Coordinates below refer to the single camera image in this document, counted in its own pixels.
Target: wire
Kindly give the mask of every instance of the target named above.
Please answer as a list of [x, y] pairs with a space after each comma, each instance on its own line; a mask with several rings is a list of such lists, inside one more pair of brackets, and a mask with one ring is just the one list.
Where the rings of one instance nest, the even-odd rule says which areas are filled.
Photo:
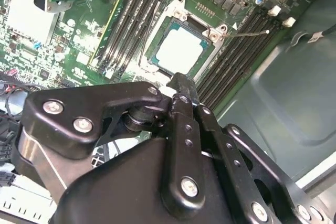
[[11, 95], [17, 91], [17, 90], [23, 90], [25, 91], [27, 94], [30, 94], [32, 92], [32, 90], [30, 89], [30, 87], [35, 87], [35, 88], [40, 88], [40, 89], [46, 89], [45, 87], [38, 85], [38, 84], [34, 84], [34, 83], [27, 83], [27, 84], [20, 84], [20, 83], [15, 83], [15, 82], [7, 82], [7, 81], [0, 81], [0, 84], [2, 85], [14, 85], [15, 87], [12, 88], [8, 93], [7, 93], [7, 97], [5, 99], [5, 108], [7, 110], [7, 114], [10, 118], [14, 119], [14, 120], [18, 120], [21, 117], [22, 111], [20, 113], [18, 113], [17, 115], [13, 115], [10, 107], [9, 107], [9, 98], [11, 97]]
[[112, 141], [112, 142], [113, 142], [113, 144], [114, 144], [114, 146], [115, 146], [115, 148], [116, 148], [116, 150], [117, 150], [118, 155], [120, 155], [120, 154], [121, 154], [121, 151], [120, 151], [120, 149], [119, 149], [117, 143], [116, 143], [115, 141]]
[[141, 66], [141, 60], [142, 60], [142, 57], [143, 57], [143, 55], [145, 54], [145, 47], [146, 47], [146, 42], [147, 42], [147, 40], [148, 40], [149, 31], [150, 31], [150, 29], [151, 29], [151, 25], [152, 25], [152, 23], [153, 23], [153, 21], [154, 21], [155, 13], [158, 11], [158, 9], [159, 9], [159, 5], [160, 5], [160, 4], [161, 4], [161, 2], [158, 1], [157, 4], [156, 4], [156, 7], [155, 7], [154, 10], [153, 10], [152, 17], [151, 17], [151, 19], [150, 19], [150, 21], [149, 21], [149, 23], [148, 23], [148, 28], [147, 28], [147, 30], [146, 30], [146, 33], [145, 33], [145, 36], [144, 36], [143, 45], [142, 45], [142, 47], [141, 47], [141, 53], [140, 53], [139, 62], [138, 62], [139, 67]]
[[260, 31], [258, 33], [244, 33], [244, 34], [228, 34], [225, 35], [224, 38], [234, 38], [234, 37], [245, 37], [245, 36], [259, 36], [259, 35], [263, 35], [263, 34], [269, 34], [269, 30], [265, 30], [265, 31]]

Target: gray metal panel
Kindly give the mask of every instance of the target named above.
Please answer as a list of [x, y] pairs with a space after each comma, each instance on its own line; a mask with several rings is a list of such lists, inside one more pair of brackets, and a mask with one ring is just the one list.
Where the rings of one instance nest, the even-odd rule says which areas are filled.
[[[336, 23], [336, 0], [318, 0], [293, 34]], [[277, 46], [219, 116], [235, 123], [298, 180], [336, 151], [336, 35]]]

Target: pcie slot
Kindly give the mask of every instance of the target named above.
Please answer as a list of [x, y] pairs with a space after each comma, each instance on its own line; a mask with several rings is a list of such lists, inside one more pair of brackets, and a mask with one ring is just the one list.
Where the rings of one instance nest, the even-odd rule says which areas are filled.
[[136, 2], [137, 0], [124, 0], [125, 8], [123, 9], [122, 14], [119, 16], [119, 20], [114, 24], [106, 46], [99, 52], [101, 62], [108, 61], [111, 57], [113, 57], [115, 48], [118, 45], [120, 39], [119, 33], [125, 30], [127, 23], [129, 23], [130, 18], [134, 15], [137, 9], [137, 6], [135, 5]]
[[[154, 9], [159, 1], [161, 0], [153, 0], [153, 4], [151, 4], [151, 9]], [[135, 42], [132, 44], [131, 48], [128, 48], [128, 52], [125, 53], [127, 55], [127, 58], [125, 59], [125, 62], [121, 67], [121, 71], [125, 71], [126, 67], [130, 63], [133, 56], [136, 55], [135, 54], [136, 50], [139, 49], [139, 45], [141, 44], [141, 41], [143, 41], [147, 35], [147, 30], [150, 29], [151, 20], [152, 20], [153, 15], [155, 15], [155, 13], [153, 13], [152, 11], [149, 11], [149, 14], [146, 17], [146, 20], [144, 21], [144, 25], [141, 27], [140, 31], [138, 32], [139, 35], [135, 36]]]
[[[254, 24], [257, 20], [261, 18], [261, 13], [260, 13], [260, 8], [256, 7], [254, 12], [250, 15], [250, 17], [247, 19], [247, 21], [243, 24], [242, 28], [237, 31], [237, 33], [245, 33], [245, 32], [250, 32]], [[211, 67], [209, 72], [206, 74], [206, 76], [202, 79], [200, 84], [198, 85], [198, 94], [201, 96], [205, 90], [207, 90], [209, 83], [212, 83], [213, 78], [215, 78], [216, 73], [218, 72], [218, 69], [220, 68], [219, 66], [225, 62], [228, 57], [227, 54], [233, 54], [234, 51], [233, 49], [236, 48], [243, 40], [245, 37], [238, 37], [238, 38], [233, 38], [229, 44], [226, 46], [224, 52], [219, 56], [215, 64]]]
[[[253, 31], [261, 31], [265, 27], [268, 20], [266, 19], [258, 19], [257, 27], [253, 28]], [[218, 84], [230, 73], [231, 69], [237, 66], [237, 62], [242, 57], [244, 52], [252, 45], [253, 42], [255, 42], [259, 37], [242, 37], [241, 40], [237, 45], [234, 46], [233, 50], [229, 52], [229, 55], [225, 57], [225, 61], [220, 64], [219, 67], [217, 67], [217, 72], [220, 74], [213, 75], [211, 78], [211, 81], [209, 83], [212, 83], [210, 87], [208, 86], [207, 92], [200, 95], [202, 96], [202, 101], [208, 101], [208, 98], [212, 97], [212, 92], [216, 89]]]
[[241, 76], [245, 71], [253, 64], [253, 62], [258, 58], [262, 50], [268, 45], [268, 43], [273, 39], [274, 35], [277, 33], [278, 29], [276, 27], [268, 27], [271, 32], [268, 35], [264, 35], [264, 38], [258, 38], [252, 41], [253, 45], [259, 45], [259, 47], [253, 47], [252, 50], [247, 50], [245, 55], [238, 62], [236, 68], [231, 69], [230, 73], [223, 78], [217, 85], [217, 88], [213, 90], [210, 98], [207, 100], [208, 106], [214, 109], [215, 104], [221, 102], [221, 99], [226, 95], [231, 88], [239, 81]]
[[231, 89], [239, 82], [239, 80], [243, 77], [243, 75], [246, 73], [246, 71], [248, 71], [248, 69], [253, 65], [255, 60], [258, 58], [259, 54], [262, 53], [263, 50], [265, 50], [267, 45], [272, 41], [272, 39], [274, 38], [274, 36], [277, 34], [278, 31], [279, 31], [279, 27], [274, 29], [273, 32], [271, 32], [269, 34], [270, 36], [267, 38], [267, 40], [263, 41], [264, 46], [261, 46], [260, 48], [258, 48], [258, 51], [255, 52], [253, 54], [253, 57], [250, 57], [248, 62], [244, 65], [244, 68], [242, 68], [236, 75], [234, 75], [234, 77], [232, 77], [229, 80], [229, 83], [226, 86], [223, 87], [223, 92], [219, 93], [216, 96], [216, 99], [213, 100], [213, 102], [211, 104], [212, 109], [215, 109], [221, 103], [222, 98], [224, 98], [226, 95], [229, 94]]

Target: black ram slot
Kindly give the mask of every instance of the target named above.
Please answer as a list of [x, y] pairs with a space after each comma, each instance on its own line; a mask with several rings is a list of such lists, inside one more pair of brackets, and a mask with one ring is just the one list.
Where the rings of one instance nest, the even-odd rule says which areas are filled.
[[132, 29], [128, 32], [128, 37], [123, 43], [122, 49], [119, 50], [120, 62], [124, 60], [123, 63], [120, 65], [121, 69], [125, 69], [131, 58], [134, 56], [130, 52], [134, 52], [139, 46], [139, 39], [142, 38], [142, 35], [145, 33], [145, 28], [148, 27], [148, 23], [152, 17], [152, 10], [155, 9], [158, 1], [161, 0], [146, 1], [145, 5], [143, 5], [143, 11], [137, 19], [137, 24], [139, 23], [139, 25], [133, 25]]
[[270, 37], [265, 42], [265, 46], [260, 47], [260, 49], [258, 50], [258, 52], [255, 53], [254, 56], [249, 59], [249, 61], [246, 63], [245, 67], [240, 71], [240, 73], [237, 74], [230, 81], [229, 85], [223, 89], [223, 92], [220, 94], [220, 96], [218, 96], [217, 99], [214, 99], [212, 105], [210, 106], [210, 108], [212, 110], [215, 109], [221, 103], [221, 101], [223, 100], [223, 98], [226, 97], [229, 94], [229, 92], [231, 91], [231, 89], [240, 81], [241, 78], [244, 77], [244, 75], [246, 74], [246, 72], [249, 70], [249, 68], [253, 65], [253, 63], [255, 62], [255, 60], [258, 58], [259, 53], [261, 53], [267, 47], [267, 44], [274, 38], [274, 35], [278, 31], [279, 31], [279, 29], [276, 29], [273, 32], [273, 34], [270, 34]]
[[[156, 7], [158, 1], [162, 1], [162, 0], [155, 0], [153, 3], [153, 8]], [[142, 27], [142, 29], [139, 31], [139, 36], [136, 38], [134, 44], [132, 45], [131, 48], [129, 48], [128, 53], [127, 53], [127, 59], [125, 61], [125, 63], [123, 64], [123, 66], [121, 67], [121, 71], [124, 72], [126, 67], [128, 66], [128, 64], [130, 63], [130, 61], [132, 60], [133, 56], [135, 55], [136, 50], [138, 49], [139, 45], [141, 44], [141, 41], [143, 41], [143, 38], [145, 38], [147, 36], [147, 34], [149, 34], [148, 29], [150, 29], [150, 21], [152, 20], [152, 15], [155, 15], [155, 13], [152, 13], [151, 15], [149, 15], [146, 19], [145, 22], [145, 26]]]
[[[260, 11], [261, 9], [257, 7], [254, 10], [254, 12], [250, 15], [250, 18], [243, 24], [242, 28], [237, 31], [237, 33], [245, 33], [253, 29], [255, 22], [261, 18]], [[209, 70], [209, 72], [206, 74], [206, 76], [199, 83], [197, 88], [199, 95], [201, 95], [204, 92], [204, 90], [208, 88], [208, 84], [211, 83], [212, 78], [214, 78], [214, 76], [216, 75], [216, 72], [218, 71], [220, 65], [222, 64], [223, 61], [226, 61], [227, 59], [226, 54], [230, 52], [233, 53], [234, 52], [233, 49], [236, 48], [243, 40], [244, 37], [237, 37], [231, 39], [229, 44], [226, 46], [225, 51], [221, 54], [221, 56], [217, 59], [217, 61]]]
[[128, 0], [122, 10], [122, 14], [119, 16], [117, 22], [114, 23], [113, 30], [108, 39], [107, 45], [102, 50], [102, 60], [106, 61], [106, 65], [109, 64], [111, 58], [113, 58], [116, 47], [118, 46], [121, 35], [120, 33], [126, 30], [127, 24], [130, 22], [130, 19], [134, 16], [134, 13], [137, 9], [139, 0]]
[[273, 39], [274, 35], [278, 31], [275, 29], [274, 26], [268, 27], [267, 29], [271, 30], [270, 34], [268, 35], [262, 35], [262, 38], [255, 38], [251, 42], [253, 45], [260, 45], [259, 47], [250, 47], [249, 50], [247, 50], [244, 55], [241, 57], [240, 61], [237, 62], [233, 68], [231, 68], [228, 75], [223, 78], [217, 85], [216, 89], [213, 89], [211, 91], [210, 99], [207, 99], [208, 106], [213, 106], [214, 103], [216, 103], [218, 100], [221, 101], [223, 97], [223, 93], [227, 93], [229, 90], [231, 90], [232, 82], [234, 82], [235, 77], [237, 77], [238, 73], [244, 72], [242, 69], [246, 70], [246, 67], [253, 63], [256, 58], [258, 58], [259, 53], [262, 52], [261, 49], [265, 47], [269, 43], [271, 39]]
[[256, 8], [238, 33], [253, 33], [268, 29], [270, 34], [232, 39], [199, 83], [197, 91], [200, 101], [210, 109], [215, 109], [253, 65], [280, 27], [281, 24], [270, 18], [266, 11]]
[[[262, 31], [265, 26], [267, 26], [268, 20], [261, 19], [257, 23], [258, 26], [254, 28], [254, 31]], [[239, 63], [239, 59], [241, 59], [244, 55], [244, 52], [249, 49], [249, 47], [252, 45], [254, 46], [254, 42], [259, 39], [259, 37], [242, 37], [243, 40], [242, 43], [235, 46], [233, 50], [229, 52], [229, 55], [226, 55], [225, 58], [228, 60], [225, 60], [217, 69], [217, 72], [220, 72], [220, 74], [213, 75], [211, 86], [209, 89], [207, 89], [206, 93], [202, 93], [202, 101], [209, 102], [209, 97], [212, 98], [212, 92], [217, 88], [218, 84], [227, 76], [230, 74], [230, 71], [232, 68], [237, 66], [237, 63]]]
[[110, 66], [119, 64], [120, 48], [124, 45], [127, 36], [129, 36], [129, 33], [131, 32], [134, 24], [137, 23], [138, 19], [136, 17], [138, 17], [144, 11], [145, 2], [146, 0], [133, 0], [132, 5], [130, 6], [130, 11], [123, 20], [119, 31], [112, 31], [112, 35], [114, 36], [115, 40], [111, 49], [106, 51]]

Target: silver screw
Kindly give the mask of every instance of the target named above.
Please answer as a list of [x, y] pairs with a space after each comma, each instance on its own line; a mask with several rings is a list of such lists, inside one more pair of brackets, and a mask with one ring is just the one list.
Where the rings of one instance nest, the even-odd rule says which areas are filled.
[[239, 129], [237, 129], [236, 127], [232, 126], [231, 127], [232, 131], [236, 134], [236, 135], [240, 135], [240, 131]]
[[183, 178], [181, 187], [185, 194], [189, 197], [195, 197], [198, 194], [197, 185], [189, 178]]
[[316, 218], [323, 220], [322, 214], [315, 207], [310, 207], [310, 211], [313, 213], [313, 215], [315, 215]]
[[64, 110], [63, 105], [56, 101], [45, 102], [43, 104], [43, 109], [45, 112], [53, 115], [57, 115]]
[[82, 133], [88, 133], [92, 130], [93, 125], [92, 123], [86, 119], [86, 118], [78, 118], [76, 120], [74, 120], [74, 128]]
[[180, 99], [181, 99], [182, 102], [184, 102], [184, 103], [188, 103], [188, 99], [187, 99], [187, 97], [181, 95], [181, 96], [180, 96]]
[[308, 213], [308, 211], [306, 210], [306, 208], [302, 205], [298, 205], [298, 210], [299, 213], [301, 214], [301, 216], [305, 219], [305, 220], [310, 220], [310, 214]]
[[208, 115], [211, 114], [210, 109], [208, 109], [207, 107], [203, 107], [203, 111], [204, 111], [206, 114], [208, 114]]
[[257, 202], [252, 203], [252, 210], [254, 214], [258, 217], [259, 220], [266, 222], [268, 220], [268, 216], [266, 210], [261, 206], [261, 204]]
[[149, 88], [148, 88], [148, 91], [151, 92], [152, 94], [155, 94], [155, 95], [158, 94], [158, 93], [157, 93], [158, 91], [156, 90], [156, 88], [153, 88], [153, 87], [149, 87]]

